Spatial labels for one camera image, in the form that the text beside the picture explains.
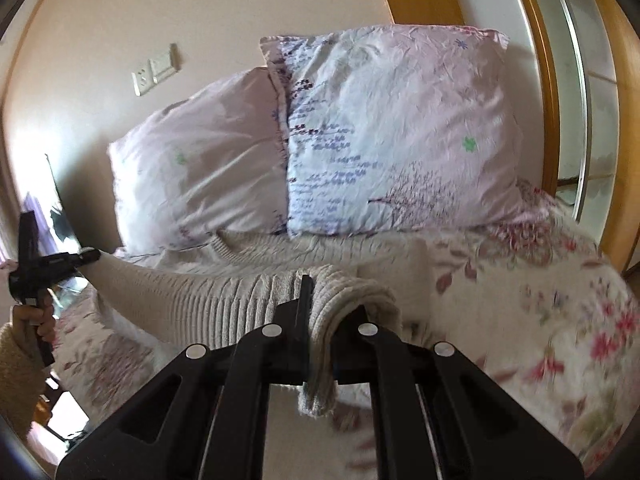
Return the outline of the person's left hand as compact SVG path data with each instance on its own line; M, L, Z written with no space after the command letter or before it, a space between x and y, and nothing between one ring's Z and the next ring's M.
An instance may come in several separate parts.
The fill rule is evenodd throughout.
M18 346L29 356L38 354L38 338L47 344L55 340L53 302L47 290L40 292L38 306L14 304L11 311L11 332Z

